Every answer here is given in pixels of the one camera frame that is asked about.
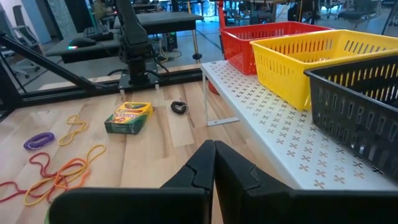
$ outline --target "white shelf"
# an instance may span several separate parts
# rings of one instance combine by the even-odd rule
[[[257,76],[244,76],[227,61],[202,64],[236,116],[262,151],[297,189],[397,190],[398,185],[312,124],[312,114],[297,111],[264,88]]]

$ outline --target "black basket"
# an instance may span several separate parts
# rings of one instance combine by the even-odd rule
[[[398,55],[306,70],[312,120],[398,178]]]

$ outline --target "black hair tie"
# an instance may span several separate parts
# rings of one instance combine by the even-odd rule
[[[174,101],[171,105],[170,105],[172,111],[174,113],[177,114],[184,114],[185,112],[187,112],[187,104],[184,102],[179,102],[179,101]]]

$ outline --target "yellow basket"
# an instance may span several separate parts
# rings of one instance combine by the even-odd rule
[[[350,30],[326,30],[254,40],[259,82],[298,110],[310,109],[304,70],[398,52],[398,38]]]

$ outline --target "yellow crayon box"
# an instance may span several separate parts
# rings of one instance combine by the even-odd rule
[[[151,103],[124,102],[104,122],[106,132],[138,134],[153,112]]]

